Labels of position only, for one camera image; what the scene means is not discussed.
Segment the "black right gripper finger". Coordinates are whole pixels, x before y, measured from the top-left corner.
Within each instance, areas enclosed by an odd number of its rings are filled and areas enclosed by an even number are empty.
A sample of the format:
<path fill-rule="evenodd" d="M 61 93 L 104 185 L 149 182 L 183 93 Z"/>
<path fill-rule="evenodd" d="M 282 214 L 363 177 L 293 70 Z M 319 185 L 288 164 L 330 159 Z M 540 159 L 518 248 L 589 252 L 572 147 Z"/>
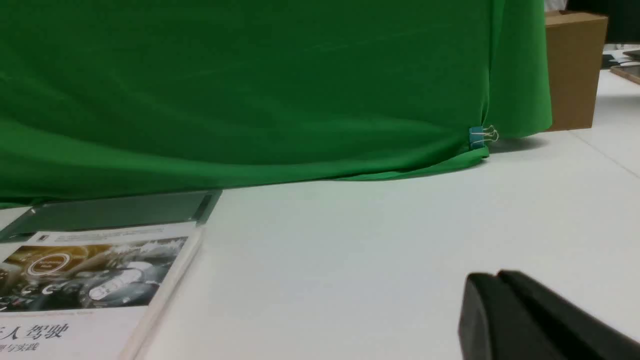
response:
<path fill-rule="evenodd" d="M 516 270 L 466 276 L 464 360 L 637 360 L 638 341 Z"/>

